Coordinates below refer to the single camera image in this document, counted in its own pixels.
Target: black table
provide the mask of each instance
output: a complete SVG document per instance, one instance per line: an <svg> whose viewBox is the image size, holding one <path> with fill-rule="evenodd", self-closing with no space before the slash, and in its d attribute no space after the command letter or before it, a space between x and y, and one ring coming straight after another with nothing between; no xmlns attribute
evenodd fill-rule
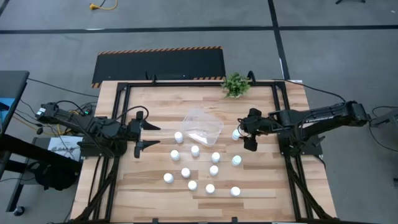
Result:
<svg viewBox="0 0 398 224"><path fill-rule="evenodd" d="M8 114L4 117L2 132L0 133L0 179L5 170L20 173L6 210L7 212L14 212L15 215L22 215L24 211L23 207L17 206L19 196L25 184L23 179L33 177L33 174L28 174L28 177L25 175L26 172L29 172L27 169L29 159L43 161L48 165L70 169L76 173L79 173L81 170L80 162L67 159L66 157L48 151L45 144L36 144L36 138L33 144L29 144L6 134L7 127L27 85L28 76L29 72L27 71L0 71L0 98L2 98L3 101L4 98L8 98L6 101L8 103L12 102L11 105L8 105ZM25 156L27 159L25 162L10 160L12 153Z"/></svg>

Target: black mat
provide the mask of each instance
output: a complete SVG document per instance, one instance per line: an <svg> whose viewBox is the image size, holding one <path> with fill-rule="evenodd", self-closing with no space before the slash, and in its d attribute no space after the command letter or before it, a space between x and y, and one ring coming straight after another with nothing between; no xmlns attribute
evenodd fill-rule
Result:
<svg viewBox="0 0 398 224"><path fill-rule="evenodd" d="M102 81L221 79L225 76L221 47L121 50L100 52L93 88Z"/></svg>

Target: desk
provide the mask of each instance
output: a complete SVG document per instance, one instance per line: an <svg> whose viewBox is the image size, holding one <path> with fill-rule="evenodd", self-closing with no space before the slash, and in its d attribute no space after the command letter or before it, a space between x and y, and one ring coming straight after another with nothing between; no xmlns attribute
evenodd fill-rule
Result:
<svg viewBox="0 0 398 224"><path fill-rule="evenodd" d="M103 82L96 116L111 116L117 85L117 82ZM286 87L291 109L307 110L303 87L291 83L286 83ZM236 119L246 117L250 108L255 107L263 114L275 111L271 88L253 86L240 99L224 96L225 93L218 86L131 88L129 107L147 107L148 122L162 128L160 131L143 131L142 139L158 139L161 143L148 147L141 153L140 159L135 159L132 142L122 156L111 222L151 222L152 218L159 218L160 222L230 222L231 217L237 217L240 222L295 220L285 162L280 155L276 135L257 138L257 152L245 150L242 141L231 139L231 133L238 125ZM123 100L120 100L119 114L122 105ZM201 108L224 122L224 129L213 147L204 147L188 137L185 137L183 144L175 144L174 132L192 108ZM127 114L127 122L133 116L134 110ZM190 155L189 150L194 144L201 149L198 159ZM180 152L181 159L178 162L170 158L172 149ZM211 177L208 172L210 156L215 151L221 154L221 162L217 164L220 171L216 177ZM231 165L234 155L243 158L241 166ZM71 218L77 217L87 205L96 160L97 158L89 158L83 163ZM302 160L309 191L324 210L335 217L323 164L313 156L302 156ZM191 169L190 179L198 182L196 192L188 191L188 180L183 180L179 174L184 167ZM166 172L175 174L173 184L164 183L162 177ZM99 173L100 171L97 172L94 192L98 186ZM205 193L205 185L210 183L216 187L213 195ZM241 189L239 197L229 196L232 186ZM105 193L100 218L105 213L107 198ZM305 217L302 199L299 204L302 216Z"/></svg>

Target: chair wheel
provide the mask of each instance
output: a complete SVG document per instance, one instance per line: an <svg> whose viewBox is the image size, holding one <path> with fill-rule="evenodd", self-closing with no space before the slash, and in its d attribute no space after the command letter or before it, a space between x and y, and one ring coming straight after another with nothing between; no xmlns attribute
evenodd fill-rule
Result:
<svg viewBox="0 0 398 224"><path fill-rule="evenodd" d="M18 216L21 216L24 212L25 212L25 207L17 206L15 208L15 210L13 211L13 214L18 217Z"/></svg>

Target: yellow cable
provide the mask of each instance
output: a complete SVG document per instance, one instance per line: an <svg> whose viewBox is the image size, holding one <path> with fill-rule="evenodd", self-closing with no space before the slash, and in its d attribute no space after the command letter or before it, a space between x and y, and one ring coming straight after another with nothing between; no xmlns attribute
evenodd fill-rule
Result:
<svg viewBox="0 0 398 224"><path fill-rule="evenodd" d="M118 0L115 0L115 4L111 8L99 7L96 4L90 3L90 9L91 10L95 10L95 9L113 10L113 9L116 9L117 6L118 6Z"/></svg>
<svg viewBox="0 0 398 224"><path fill-rule="evenodd" d="M77 111L69 111L69 112L73 112L73 113L75 113L75 114L79 114L79 112L77 112ZM58 129L58 135L66 134L66 133L67 133L66 131L61 132L61 128L60 128L60 125L59 125L59 124L57 124L57 129Z"/></svg>
<svg viewBox="0 0 398 224"><path fill-rule="evenodd" d="M33 129L34 131L37 131L37 129L35 129L34 127L32 127L31 125L29 125L29 124L27 124L27 123L25 123L25 121L23 121L23 120L20 120L19 118L17 118L17 117L15 117L15 116L13 116L13 118L15 118L15 119L17 119L19 122L21 122L22 124L24 124L24 125L26 125L26 126L28 126L28 127L30 127L30 129ZM52 135L52 136L54 136L55 134L54 133L46 133L46 132L43 132L44 134L48 134L48 135Z"/></svg>

